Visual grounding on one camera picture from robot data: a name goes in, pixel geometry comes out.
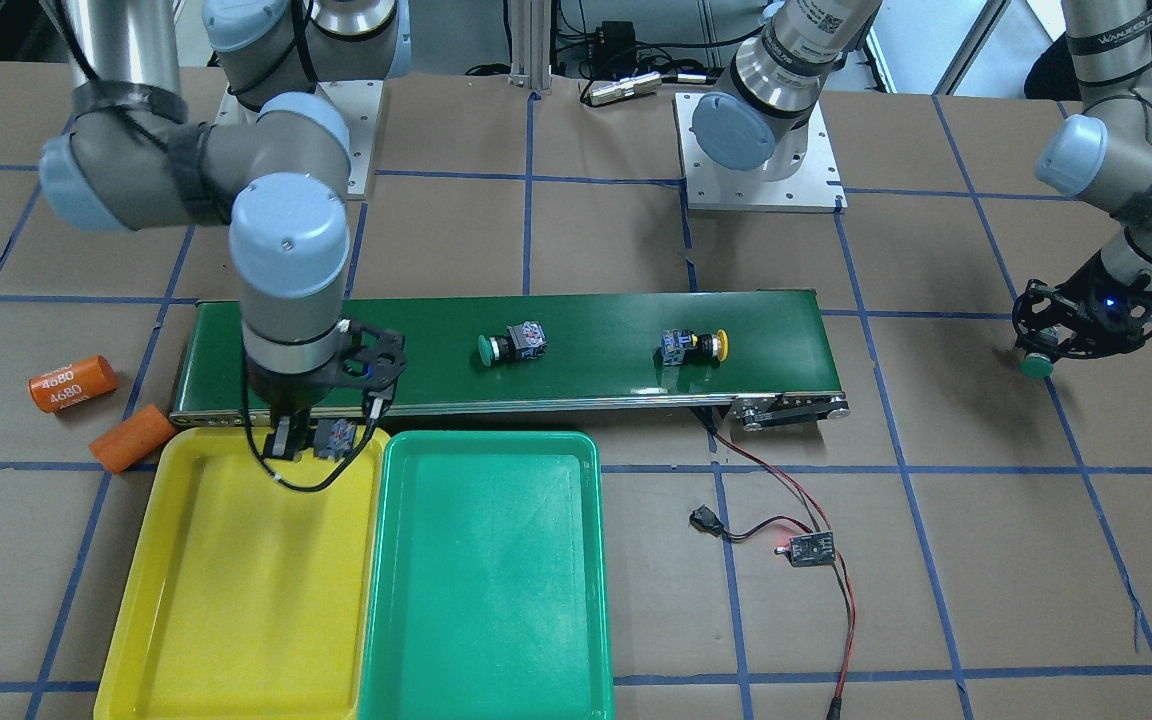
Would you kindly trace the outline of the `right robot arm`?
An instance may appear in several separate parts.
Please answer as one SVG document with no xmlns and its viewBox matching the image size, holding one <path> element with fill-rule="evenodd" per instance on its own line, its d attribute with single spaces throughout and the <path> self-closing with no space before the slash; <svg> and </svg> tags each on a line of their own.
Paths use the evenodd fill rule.
<svg viewBox="0 0 1152 720">
<path fill-rule="evenodd" d="M 323 94 L 387 76 L 394 1 L 206 1 L 200 18 L 247 124 L 192 122 L 169 1 L 50 1 L 74 68 L 68 132 L 41 150 L 50 206 L 83 232 L 223 225 L 238 276 L 243 397 L 270 406 L 265 458 L 310 442 L 311 407 L 361 346 L 342 304 L 347 120 Z"/>
</svg>

